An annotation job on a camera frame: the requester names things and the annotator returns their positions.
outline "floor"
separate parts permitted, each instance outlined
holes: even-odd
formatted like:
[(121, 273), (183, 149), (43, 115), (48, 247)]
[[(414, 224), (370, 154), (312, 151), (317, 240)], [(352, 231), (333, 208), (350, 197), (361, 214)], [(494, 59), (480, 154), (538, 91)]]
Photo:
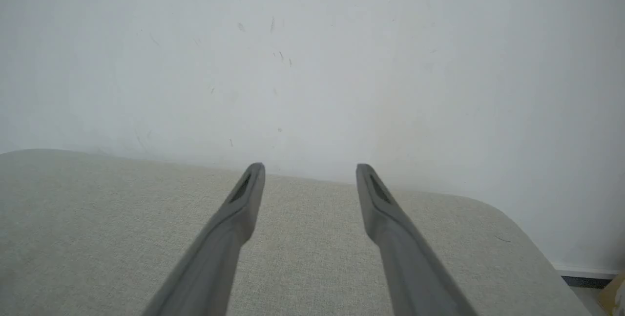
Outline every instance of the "floor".
[(580, 298), (584, 306), (592, 316), (605, 316), (606, 313), (597, 303), (597, 296), (601, 289), (571, 287), (573, 292)]

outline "beige fabric surface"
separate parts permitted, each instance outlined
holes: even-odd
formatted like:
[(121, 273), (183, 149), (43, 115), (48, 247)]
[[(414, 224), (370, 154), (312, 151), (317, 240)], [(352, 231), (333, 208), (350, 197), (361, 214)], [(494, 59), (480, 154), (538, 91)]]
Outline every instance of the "beige fabric surface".
[[(60, 150), (0, 155), (0, 313), (140, 314), (241, 173)], [(390, 190), (480, 315), (587, 315), (500, 211)], [(392, 314), (355, 185), (267, 176), (229, 306), (263, 314)]]

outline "gray upholstered cushion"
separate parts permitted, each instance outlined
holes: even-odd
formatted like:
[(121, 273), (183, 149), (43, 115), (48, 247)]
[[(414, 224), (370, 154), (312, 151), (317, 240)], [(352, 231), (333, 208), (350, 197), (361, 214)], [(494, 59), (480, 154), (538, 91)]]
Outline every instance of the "gray upholstered cushion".
[[(240, 174), (57, 150), (0, 155), (0, 310), (140, 314)], [(481, 315), (587, 314), (500, 211), (391, 191)], [(354, 185), (267, 177), (229, 314), (392, 314)]]

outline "white baseboard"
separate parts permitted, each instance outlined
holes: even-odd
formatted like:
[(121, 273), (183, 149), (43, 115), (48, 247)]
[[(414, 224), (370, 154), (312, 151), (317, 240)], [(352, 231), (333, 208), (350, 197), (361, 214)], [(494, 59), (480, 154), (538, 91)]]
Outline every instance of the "white baseboard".
[(618, 270), (604, 270), (604, 269), (589, 269), (588, 267), (576, 267), (566, 265), (553, 265), (554, 269), (558, 271), (560, 276), (582, 277), (582, 278), (598, 278), (598, 279), (613, 279), (617, 274), (621, 273)]

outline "wall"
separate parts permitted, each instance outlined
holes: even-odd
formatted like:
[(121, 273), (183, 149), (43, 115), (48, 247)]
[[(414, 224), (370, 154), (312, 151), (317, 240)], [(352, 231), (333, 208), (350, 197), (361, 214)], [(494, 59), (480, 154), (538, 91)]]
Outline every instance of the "wall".
[(0, 0), (0, 151), (461, 194), (625, 268), (623, 0)]

